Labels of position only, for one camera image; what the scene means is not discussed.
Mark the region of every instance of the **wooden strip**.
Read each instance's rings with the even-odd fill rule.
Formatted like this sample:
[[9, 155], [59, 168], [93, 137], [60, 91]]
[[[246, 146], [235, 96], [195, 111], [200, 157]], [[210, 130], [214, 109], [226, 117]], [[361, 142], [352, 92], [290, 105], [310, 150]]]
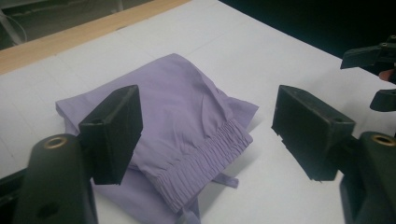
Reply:
[[107, 35], [122, 27], [158, 15], [189, 1], [153, 0], [96, 21], [90, 21], [13, 48], [0, 50], [0, 75], [71, 49], [102, 35]]

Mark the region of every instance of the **purple shorts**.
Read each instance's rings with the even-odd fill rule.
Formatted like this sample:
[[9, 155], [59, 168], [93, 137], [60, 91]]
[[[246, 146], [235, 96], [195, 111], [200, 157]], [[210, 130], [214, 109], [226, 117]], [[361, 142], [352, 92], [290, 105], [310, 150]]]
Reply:
[[100, 102], [129, 85], [139, 86], [144, 124], [131, 170], [121, 186], [95, 188], [143, 222], [173, 223], [252, 142], [246, 127], [258, 107], [227, 96], [192, 63], [171, 54], [57, 102], [66, 132], [78, 134], [78, 124]]

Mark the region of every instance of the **lavender fabric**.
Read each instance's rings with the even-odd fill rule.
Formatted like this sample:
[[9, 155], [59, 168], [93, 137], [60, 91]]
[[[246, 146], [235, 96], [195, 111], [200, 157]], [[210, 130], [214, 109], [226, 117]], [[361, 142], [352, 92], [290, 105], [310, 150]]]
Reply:
[[252, 142], [246, 127], [258, 107], [228, 97], [176, 54], [57, 102], [66, 132], [78, 134], [78, 124], [100, 102], [133, 84], [140, 90], [144, 130], [121, 185], [95, 187], [99, 192], [142, 222], [174, 223], [209, 181], [237, 186], [220, 172]]

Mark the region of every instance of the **clothing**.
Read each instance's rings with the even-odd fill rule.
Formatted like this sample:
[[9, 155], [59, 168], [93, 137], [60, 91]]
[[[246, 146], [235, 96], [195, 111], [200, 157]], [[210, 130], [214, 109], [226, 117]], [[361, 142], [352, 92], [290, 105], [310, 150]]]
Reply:
[[[196, 203], [198, 193], [211, 180], [237, 186], [235, 179], [220, 172], [252, 142], [246, 127], [258, 107], [228, 97], [176, 54], [57, 102], [66, 132], [78, 134], [78, 124], [100, 102], [114, 90], [133, 84], [140, 91], [144, 129], [130, 170], [119, 187], [96, 189], [143, 222], [172, 223]], [[150, 203], [158, 205], [155, 215]]]

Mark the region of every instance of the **table surface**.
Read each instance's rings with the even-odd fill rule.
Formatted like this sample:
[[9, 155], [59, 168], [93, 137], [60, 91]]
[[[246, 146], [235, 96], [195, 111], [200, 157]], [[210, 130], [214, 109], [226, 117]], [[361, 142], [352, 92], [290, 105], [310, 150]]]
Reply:
[[[170, 53], [260, 107], [248, 128], [254, 142], [225, 170], [240, 185], [205, 187], [203, 223], [344, 223], [342, 175], [311, 181], [271, 129], [278, 86], [310, 91], [354, 119], [357, 137], [394, 134], [394, 113], [369, 108], [378, 90], [393, 86], [359, 68], [340, 70], [340, 59], [215, 0], [190, 1], [0, 76], [0, 177], [24, 168], [37, 141], [64, 132], [55, 101]], [[101, 223], [138, 223], [100, 195], [96, 205]]]

